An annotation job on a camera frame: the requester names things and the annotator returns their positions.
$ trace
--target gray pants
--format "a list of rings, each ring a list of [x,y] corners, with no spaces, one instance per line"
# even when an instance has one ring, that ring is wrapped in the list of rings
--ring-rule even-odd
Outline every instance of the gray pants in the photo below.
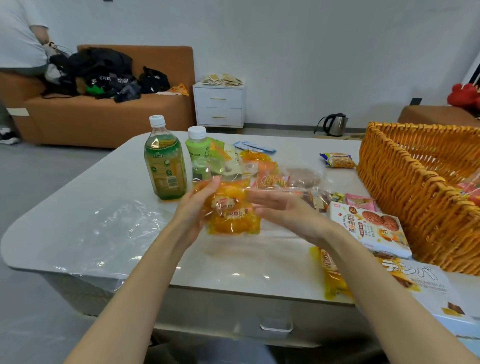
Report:
[[[0,68],[0,72],[14,72],[21,74],[22,76],[34,77],[40,76],[44,74],[47,70],[47,65],[44,64],[43,66],[38,67],[31,67],[31,68]],[[8,114],[7,109],[2,104],[0,100],[0,128],[11,128],[13,129],[13,122]]]

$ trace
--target red plush toy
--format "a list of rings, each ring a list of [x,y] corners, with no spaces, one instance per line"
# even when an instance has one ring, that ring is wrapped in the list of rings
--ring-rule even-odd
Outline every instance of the red plush toy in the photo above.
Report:
[[[449,105],[458,108],[476,108],[480,110],[480,94],[478,93],[478,86],[473,84],[456,84],[452,87],[452,93],[448,95],[447,102]]]

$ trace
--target wicker basket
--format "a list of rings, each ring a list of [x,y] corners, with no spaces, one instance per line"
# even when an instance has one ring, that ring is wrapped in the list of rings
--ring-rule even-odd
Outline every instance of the wicker basket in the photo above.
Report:
[[[480,128],[371,122],[357,172],[415,259],[480,276],[480,208],[453,187],[480,168]]]

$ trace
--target sofa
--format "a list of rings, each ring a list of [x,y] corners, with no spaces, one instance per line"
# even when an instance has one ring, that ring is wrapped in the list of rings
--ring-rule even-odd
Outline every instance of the sofa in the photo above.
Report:
[[[92,96],[42,98],[45,89],[35,77],[0,73],[0,99],[12,115],[22,139],[34,144],[117,148],[130,138],[151,131],[148,117],[165,116],[170,130],[195,125],[192,86],[195,83],[191,47],[80,45],[105,47],[133,59],[133,75],[146,66],[165,73],[171,86],[183,83],[189,96],[147,94],[116,104]]]
[[[480,120],[454,106],[405,106],[398,118],[402,124],[441,124],[480,128]]]

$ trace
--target black sneaker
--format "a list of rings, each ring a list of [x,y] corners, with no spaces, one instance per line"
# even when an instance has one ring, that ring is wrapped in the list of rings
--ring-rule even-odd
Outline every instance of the black sneaker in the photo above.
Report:
[[[16,144],[20,142],[17,133],[10,128],[0,128],[0,144]]]

